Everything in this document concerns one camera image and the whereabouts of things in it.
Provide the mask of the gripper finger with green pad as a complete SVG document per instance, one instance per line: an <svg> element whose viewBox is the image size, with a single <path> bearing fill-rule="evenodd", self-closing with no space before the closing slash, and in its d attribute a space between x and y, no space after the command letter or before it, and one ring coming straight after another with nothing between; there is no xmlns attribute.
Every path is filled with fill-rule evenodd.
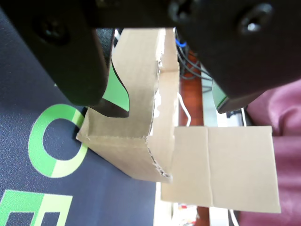
<svg viewBox="0 0 301 226"><path fill-rule="evenodd" d="M301 77L298 0L177 0L175 23L223 92L220 113Z"/></svg>
<svg viewBox="0 0 301 226"><path fill-rule="evenodd" d="M129 116L129 94L111 61L114 29L95 29L90 16L104 0L3 0L30 51L74 105L112 118Z"/></svg>

